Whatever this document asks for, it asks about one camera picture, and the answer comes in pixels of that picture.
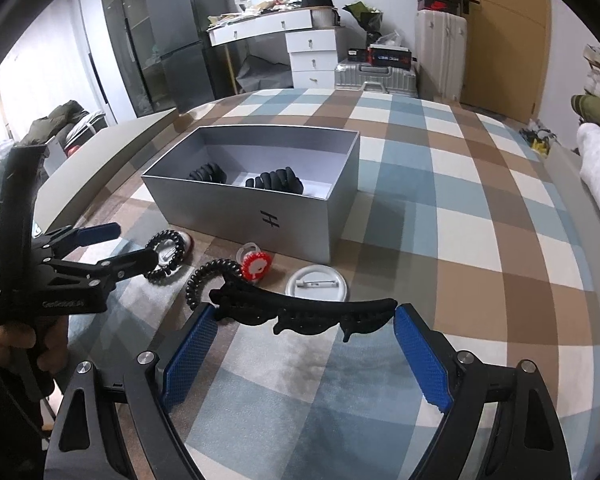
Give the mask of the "left hand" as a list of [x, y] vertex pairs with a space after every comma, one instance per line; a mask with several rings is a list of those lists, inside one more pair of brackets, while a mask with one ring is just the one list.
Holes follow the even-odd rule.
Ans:
[[[52, 375], [63, 370], [68, 363], [68, 316], [61, 316], [44, 334], [45, 350], [36, 362], [42, 372]], [[0, 366], [9, 366], [17, 350], [34, 349], [36, 333], [33, 328], [24, 324], [7, 324], [0, 326]]]

